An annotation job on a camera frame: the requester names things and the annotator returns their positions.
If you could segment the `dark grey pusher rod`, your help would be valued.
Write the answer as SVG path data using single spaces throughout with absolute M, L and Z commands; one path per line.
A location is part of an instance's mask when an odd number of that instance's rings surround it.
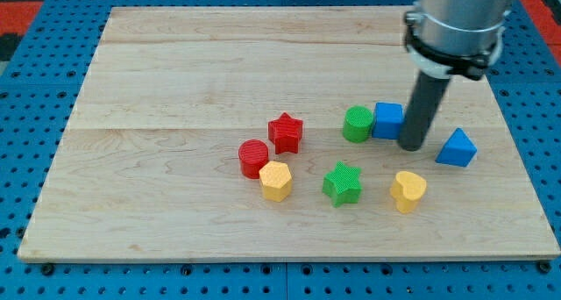
M 450 80 L 418 74 L 397 139 L 400 148 L 414 152 L 423 146 Z

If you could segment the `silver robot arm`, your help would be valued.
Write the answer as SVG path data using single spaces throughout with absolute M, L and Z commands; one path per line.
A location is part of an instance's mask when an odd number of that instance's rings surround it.
M 501 56 L 514 0 L 415 0 L 404 14 L 404 46 L 419 69 L 398 145 L 419 150 L 451 78 L 479 81 Z

